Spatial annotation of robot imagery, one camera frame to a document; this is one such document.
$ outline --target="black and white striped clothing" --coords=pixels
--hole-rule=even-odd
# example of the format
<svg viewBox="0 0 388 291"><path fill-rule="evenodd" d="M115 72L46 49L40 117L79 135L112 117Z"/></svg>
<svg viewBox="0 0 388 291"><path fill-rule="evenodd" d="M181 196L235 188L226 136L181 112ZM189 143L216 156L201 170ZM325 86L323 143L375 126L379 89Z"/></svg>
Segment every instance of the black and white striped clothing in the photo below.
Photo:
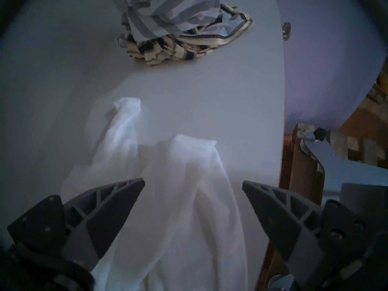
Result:
<svg viewBox="0 0 388 291"><path fill-rule="evenodd" d="M113 0L125 15L137 42L211 24L219 15L220 0Z"/></svg>

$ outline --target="metal clamp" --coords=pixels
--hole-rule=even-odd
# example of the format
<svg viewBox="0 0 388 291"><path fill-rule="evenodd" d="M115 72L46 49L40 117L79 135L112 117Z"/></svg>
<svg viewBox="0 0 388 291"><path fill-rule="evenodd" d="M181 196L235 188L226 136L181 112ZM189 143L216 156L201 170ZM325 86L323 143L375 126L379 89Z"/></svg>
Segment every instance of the metal clamp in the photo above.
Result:
<svg viewBox="0 0 388 291"><path fill-rule="evenodd" d="M290 22L283 23L282 32L283 32L283 40L284 41L288 40L290 38L290 34L291 34L291 23Z"/></svg>

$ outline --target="white fabric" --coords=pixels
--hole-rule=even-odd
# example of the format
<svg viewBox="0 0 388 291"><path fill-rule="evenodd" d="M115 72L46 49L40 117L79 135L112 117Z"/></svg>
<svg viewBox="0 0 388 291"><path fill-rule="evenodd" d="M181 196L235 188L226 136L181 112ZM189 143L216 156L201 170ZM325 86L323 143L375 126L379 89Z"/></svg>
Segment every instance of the white fabric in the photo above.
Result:
<svg viewBox="0 0 388 291"><path fill-rule="evenodd" d="M122 98L91 166L63 184L65 200L103 184L143 177L146 186L92 274L96 290L246 290L243 229L215 141L176 135L156 144L139 173L133 121L140 100Z"/></svg>

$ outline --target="fabric fold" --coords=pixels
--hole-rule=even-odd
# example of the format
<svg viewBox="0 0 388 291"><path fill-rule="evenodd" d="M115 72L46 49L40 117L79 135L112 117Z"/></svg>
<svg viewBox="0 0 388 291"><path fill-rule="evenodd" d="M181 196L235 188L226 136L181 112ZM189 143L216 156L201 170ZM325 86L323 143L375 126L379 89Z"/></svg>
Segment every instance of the fabric fold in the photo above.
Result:
<svg viewBox="0 0 388 291"><path fill-rule="evenodd" d="M140 100L122 98L91 166L76 166L62 198L142 177L122 230L92 274L95 290L246 290L240 214L213 140L160 141L140 172L133 125Z"/></svg>

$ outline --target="wooden frame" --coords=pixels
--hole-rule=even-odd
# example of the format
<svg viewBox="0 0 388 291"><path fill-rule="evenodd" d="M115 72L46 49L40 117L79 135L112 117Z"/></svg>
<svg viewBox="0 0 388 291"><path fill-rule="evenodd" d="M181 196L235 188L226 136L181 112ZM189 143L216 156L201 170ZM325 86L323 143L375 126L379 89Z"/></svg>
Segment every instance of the wooden frame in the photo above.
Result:
<svg viewBox="0 0 388 291"><path fill-rule="evenodd" d="M292 135L284 136L283 158L279 187L303 195L321 204L324 172L318 162L300 149L305 132L314 131L312 125L298 124ZM387 168L386 150L368 138L357 139L343 132L326 134L326 140L344 158ZM271 277L288 274L288 269L270 241L256 290L266 290Z"/></svg>

